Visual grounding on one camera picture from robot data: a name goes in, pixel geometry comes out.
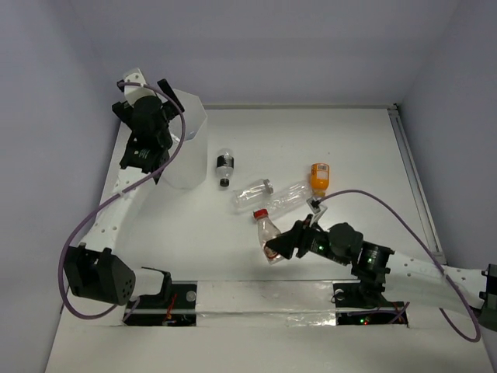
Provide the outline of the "long clear bottle white cap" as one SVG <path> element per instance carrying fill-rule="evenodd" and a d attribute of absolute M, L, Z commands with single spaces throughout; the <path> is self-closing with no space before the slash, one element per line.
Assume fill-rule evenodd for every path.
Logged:
<path fill-rule="evenodd" d="M 264 205 L 271 219 L 277 219 L 295 210 L 312 196 L 308 181 L 302 180 L 273 194 Z"/>

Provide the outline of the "clear bottle red cap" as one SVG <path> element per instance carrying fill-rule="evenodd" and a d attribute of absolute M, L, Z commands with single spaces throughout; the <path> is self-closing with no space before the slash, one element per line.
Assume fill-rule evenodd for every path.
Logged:
<path fill-rule="evenodd" d="M 253 213 L 253 217 L 258 227 L 259 244 L 262 252 L 269 264 L 276 264 L 283 260 L 283 257 L 270 249 L 266 244 L 268 241 L 275 239 L 281 234 L 281 231 L 274 225 L 269 218 L 269 213 L 266 209 L 259 209 Z"/>

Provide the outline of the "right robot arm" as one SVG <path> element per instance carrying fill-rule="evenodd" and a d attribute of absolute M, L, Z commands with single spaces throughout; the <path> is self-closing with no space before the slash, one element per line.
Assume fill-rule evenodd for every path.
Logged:
<path fill-rule="evenodd" d="M 353 281 L 335 286 L 340 308 L 388 308 L 391 303 L 420 304 L 468 314 L 479 326 L 496 329 L 496 267 L 465 270 L 417 260 L 364 240 L 346 223 L 325 231 L 309 219 L 266 243 L 289 260 L 307 253 L 349 268 Z"/>

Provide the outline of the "orange juice bottle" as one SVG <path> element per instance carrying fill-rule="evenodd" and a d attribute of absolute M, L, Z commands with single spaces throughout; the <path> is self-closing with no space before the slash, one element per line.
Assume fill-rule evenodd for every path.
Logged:
<path fill-rule="evenodd" d="M 314 195 L 324 197 L 329 186 L 330 168 L 326 163 L 314 163 L 311 165 L 310 186 Z"/>

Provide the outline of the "clear jar silver lid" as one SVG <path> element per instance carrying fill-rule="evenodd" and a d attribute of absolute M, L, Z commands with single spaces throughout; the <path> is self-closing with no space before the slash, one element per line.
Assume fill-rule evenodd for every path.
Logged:
<path fill-rule="evenodd" d="M 273 192 L 273 185 L 269 179 L 258 179 L 245 188 L 235 190 L 232 203 L 236 211 L 244 211 L 267 202 Z"/>

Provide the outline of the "clear bottle black label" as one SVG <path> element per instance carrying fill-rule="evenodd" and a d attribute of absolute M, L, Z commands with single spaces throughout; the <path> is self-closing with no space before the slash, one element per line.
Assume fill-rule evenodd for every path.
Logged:
<path fill-rule="evenodd" d="M 216 157 L 216 175 L 219 186 L 229 187 L 235 168 L 235 158 L 233 151 L 229 148 L 222 148 Z"/>

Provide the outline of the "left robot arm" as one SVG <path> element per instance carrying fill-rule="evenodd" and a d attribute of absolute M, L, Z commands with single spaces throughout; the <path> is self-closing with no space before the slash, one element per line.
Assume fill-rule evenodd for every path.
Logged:
<path fill-rule="evenodd" d="M 57 269 L 65 308 L 85 320 L 107 313 L 82 314 L 70 303 L 69 295 L 104 302 L 111 309 L 130 301 L 136 275 L 114 251 L 186 137 L 184 106 L 166 79 L 152 86 L 139 74 L 130 73 L 117 86 L 125 100 L 114 103 L 112 111 L 128 126 L 130 137 L 119 163 L 116 186 L 69 235 Z"/>

